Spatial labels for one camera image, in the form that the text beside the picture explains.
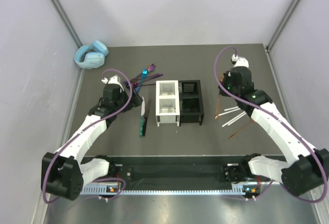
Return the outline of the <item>blue fork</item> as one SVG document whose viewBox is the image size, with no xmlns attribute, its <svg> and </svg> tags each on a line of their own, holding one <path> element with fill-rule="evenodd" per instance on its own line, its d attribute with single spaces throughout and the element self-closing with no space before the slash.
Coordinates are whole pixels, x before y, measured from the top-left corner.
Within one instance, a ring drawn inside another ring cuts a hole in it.
<svg viewBox="0 0 329 224">
<path fill-rule="evenodd" d="M 147 70 L 147 69 L 144 69 L 144 70 L 142 71 L 142 74 L 141 74 L 141 81 L 140 81 L 139 85 L 138 85 L 137 88 L 136 88 L 136 93 L 139 93 L 140 88 L 141 88 L 141 86 L 142 86 L 142 83 L 144 82 L 144 80 L 145 80 L 145 78 L 147 77 L 147 75 L 148 75 L 148 70 Z"/>
</svg>

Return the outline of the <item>rainbow spoon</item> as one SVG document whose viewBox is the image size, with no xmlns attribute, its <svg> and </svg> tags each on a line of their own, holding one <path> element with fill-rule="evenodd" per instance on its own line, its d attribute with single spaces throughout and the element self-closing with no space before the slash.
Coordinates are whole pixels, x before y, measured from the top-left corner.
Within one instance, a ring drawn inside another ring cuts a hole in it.
<svg viewBox="0 0 329 224">
<path fill-rule="evenodd" d="M 155 68 L 156 68 L 156 65 L 151 64 L 150 66 L 147 67 L 147 71 L 148 71 L 148 72 L 152 72 L 152 71 L 155 70 Z"/>
</svg>

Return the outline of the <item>light blue headphones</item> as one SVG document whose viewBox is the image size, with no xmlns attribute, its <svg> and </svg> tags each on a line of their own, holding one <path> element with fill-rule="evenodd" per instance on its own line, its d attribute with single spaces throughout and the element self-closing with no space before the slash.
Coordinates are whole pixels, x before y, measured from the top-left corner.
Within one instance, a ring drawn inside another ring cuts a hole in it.
<svg viewBox="0 0 329 224">
<path fill-rule="evenodd" d="M 99 40 L 81 46 L 74 55 L 75 63 L 82 69 L 96 69 L 104 65 L 108 48 Z"/>
</svg>

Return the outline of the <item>copper fork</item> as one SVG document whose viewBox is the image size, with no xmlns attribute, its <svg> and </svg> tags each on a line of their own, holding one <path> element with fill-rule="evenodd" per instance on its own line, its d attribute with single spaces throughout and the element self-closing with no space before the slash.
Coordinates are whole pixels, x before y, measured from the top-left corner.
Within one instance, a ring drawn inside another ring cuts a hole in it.
<svg viewBox="0 0 329 224">
<path fill-rule="evenodd" d="M 220 116 L 220 102 L 221 102 L 221 94 L 218 93 L 215 120 L 217 120 Z"/>
</svg>

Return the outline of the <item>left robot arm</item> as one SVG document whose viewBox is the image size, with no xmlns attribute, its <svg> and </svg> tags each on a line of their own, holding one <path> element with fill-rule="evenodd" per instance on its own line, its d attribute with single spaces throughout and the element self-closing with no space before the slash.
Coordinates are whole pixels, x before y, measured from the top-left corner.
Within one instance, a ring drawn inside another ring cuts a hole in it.
<svg viewBox="0 0 329 224">
<path fill-rule="evenodd" d="M 106 156 L 96 156 L 87 163 L 82 163 L 82 159 L 117 115 L 142 105 L 143 98 L 134 88 L 127 93 L 118 76 L 102 81 L 105 84 L 103 95 L 89 110 L 79 129 L 62 147 L 42 158 L 41 190 L 44 198 L 46 194 L 52 194 L 75 200 L 83 187 L 94 180 L 111 181 L 116 177 L 115 164 Z"/>
</svg>

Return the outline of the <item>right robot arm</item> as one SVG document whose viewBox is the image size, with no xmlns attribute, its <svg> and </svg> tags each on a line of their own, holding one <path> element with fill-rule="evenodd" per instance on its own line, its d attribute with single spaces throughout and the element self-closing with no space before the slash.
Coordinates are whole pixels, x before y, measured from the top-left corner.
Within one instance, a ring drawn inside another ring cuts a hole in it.
<svg viewBox="0 0 329 224">
<path fill-rule="evenodd" d="M 245 156 L 239 163 L 240 175 L 247 181 L 263 176 L 280 183 L 291 195 L 299 197 L 319 186 L 328 191 L 328 150 L 319 150 L 287 122 L 269 95 L 254 87 L 249 62 L 237 55 L 223 74 L 220 95 L 233 97 L 237 106 L 258 124 L 282 152 L 285 160 L 260 154 Z"/>
</svg>

